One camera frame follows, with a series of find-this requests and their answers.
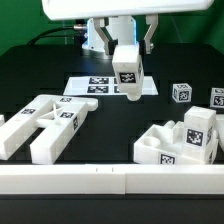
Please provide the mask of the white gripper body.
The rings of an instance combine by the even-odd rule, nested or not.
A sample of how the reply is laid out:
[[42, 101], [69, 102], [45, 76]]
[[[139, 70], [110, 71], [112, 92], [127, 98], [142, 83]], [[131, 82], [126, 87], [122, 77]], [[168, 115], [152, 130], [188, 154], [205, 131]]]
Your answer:
[[51, 20], [206, 10], [214, 0], [41, 0]]

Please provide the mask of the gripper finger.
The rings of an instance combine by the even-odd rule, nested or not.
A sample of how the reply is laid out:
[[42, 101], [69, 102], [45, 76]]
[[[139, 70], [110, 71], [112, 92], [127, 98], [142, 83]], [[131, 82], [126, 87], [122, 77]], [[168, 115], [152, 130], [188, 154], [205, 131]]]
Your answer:
[[117, 39], [113, 39], [107, 30], [109, 25], [109, 19], [104, 18], [94, 18], [93, 19], [94, 29], [104, 42], [104, 50], [106, 55], [113, 55], [116, 45], [118, 44]]
[[150, 54], [154, 48], [154, 44], [151, 42], [151, 39], [156, 31], [158, 26], [158, 15], [151, 14], [146, 16], [146, 25], [148, 29], [144, 35], [144, 38], [140, 41], [140, 54]]

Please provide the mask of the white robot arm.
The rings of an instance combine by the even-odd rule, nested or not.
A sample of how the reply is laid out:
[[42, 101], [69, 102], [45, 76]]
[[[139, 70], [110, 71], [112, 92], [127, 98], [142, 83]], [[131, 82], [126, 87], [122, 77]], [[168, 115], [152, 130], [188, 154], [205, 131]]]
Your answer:
[[136, 40], [134, 16], [144, 15], [149, 29], [144, 37], [150, 53], [158, 15], [208, 9], [214, 0], [41, 0], [50, 20], [87, 20], [88, 52], [109, 55], [109, 45], [132, 45]]

